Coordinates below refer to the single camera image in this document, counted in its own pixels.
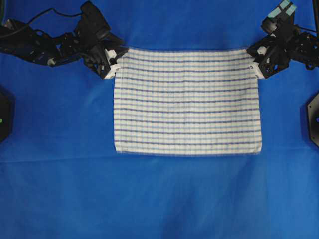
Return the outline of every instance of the hexagonal black mount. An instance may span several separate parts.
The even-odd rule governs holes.
[[[307,105],[310,139],[319,147],[319,94]]]
[[[11,134],[12,111],[13,105],[9,97],[0,92],[0,143]]]

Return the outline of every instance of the black mount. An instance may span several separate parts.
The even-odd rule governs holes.
[[[119,69],[117,59],[128,49],[121,47],[123,40],[110,32],[111,28],[103,15],[90,1],[81,6],[81,11],[81,19],[74,34],[69,32],[51,37],[28,26],[15,35],[0,38],[0,52],[51,67],[83,58],[84,65],[102,79],[114,77]],[[4,26],[0,26],[0,36],[13,33],[25,26],[23,22],[9,19]]]
[[[13,106],[13,100],[0,87],[0,143],[11,134]]]
[[[307,105],[310,140],[319,147],[319,94]]]
[[[317,4],[318,0],[314,0],[317,25],[319,18],[315,2]],[[304,63],[307,70],[319,66],[319,39],[301,32],[294,25],[295,10],[292,2],[282,1],[262,23],[262,29],[268,36],[247,49],[266,79],[288,68],[290,60]]]

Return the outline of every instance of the wire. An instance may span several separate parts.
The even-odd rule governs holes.
[[[319,32],[311,30],[311,29],[308,29],[308,28],[304,28],[304,27],[301,27],[301,26],[296,26],[296,27],[301,29],[301,30],[310,31],[310,32],[314,32],[314,33],[318,33],[319,34]]]
[[[313,0],[313,9],[314,9],[314,17],[315,17],[315,24],[316,24],[316,31],[317,31],[317,37],[319,37],[319,1]]]
[[[0,36],[0,39],[3,39],[3,38],[7,38],[9,36],[13,36],[13,35],[16,35],[17,33],[19,32],[22,32],[23,30],[25,30],[26,28],[28,28],[30,26],[30,24],[32,22],[34,22],[34,20],[36,20],[37,18],[39,18],[40,16],[48,13],[49,11],[54,11],[57,15],[60,15],[60,16],[64,16],[64,17],[77,17],[77,16],[80,16],[81,13],[79,14],[75,14],[75,15],[66,15],[66,14],[62,14],[62,13],[59,13],[57,10],[55,10],[54,8],[49,8],[41,13],[39,13],[38,15],[36,15],[35,17],[33,17],[30,21],[27,22],[27,24],[25,26],[23,26],[22,28],[18,29],[17,31],[15,32],[12,32],[10,34],[7,34],[7,35],[2,35]]]
[[[45,33],[44,31],[42,31],[42,30],[39,30],[39,29],[37,29],[37,30],[34,30],[35,32],[41,32],[42,33],[42,35],[47,35],[47,33]]]
[[[4,8],[5,8],[5,2],[4,0],[0,0],[0,24],[2,23],[2,19],[4,17]]]

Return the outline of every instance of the checkered towel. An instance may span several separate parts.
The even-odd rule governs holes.
[[[257,76],[244,49],[130,49],[114,90],[116,151],[256,154],[262,147]]]

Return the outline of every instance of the blue table surface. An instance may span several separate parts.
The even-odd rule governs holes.
[[[84,1],[11,0],[6,16],[28,21]],[[311,1],[295,22],[315,28]],[[265,36],[278,0],[95,0],[127,46],[232,49]],[[78,18],[53,13],[32,24],[52,36]],[[15,95],[12,135],[0,144],[1,239],[319,238],[319,149],[305,105],[319,69],[289,69],[259,81],[263,149],[255,156],[117,154],[113,80],[82,61],[49,68],[0,56],[0,85]]]

